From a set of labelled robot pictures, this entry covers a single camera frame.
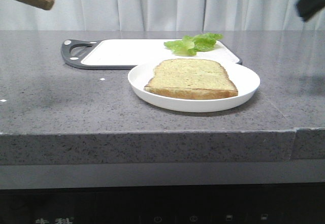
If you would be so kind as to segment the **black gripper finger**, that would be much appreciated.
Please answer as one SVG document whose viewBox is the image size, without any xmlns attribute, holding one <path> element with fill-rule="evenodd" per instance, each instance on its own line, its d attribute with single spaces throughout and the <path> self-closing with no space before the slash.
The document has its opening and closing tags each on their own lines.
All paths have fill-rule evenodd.
<svg viewBox="0 0 325 224">
<path fill-rule="evenodd" d="M 302 21 L 309 21 L 324 8 L 324 0 L 298 0 L 296 10 Z"/>
</svg>

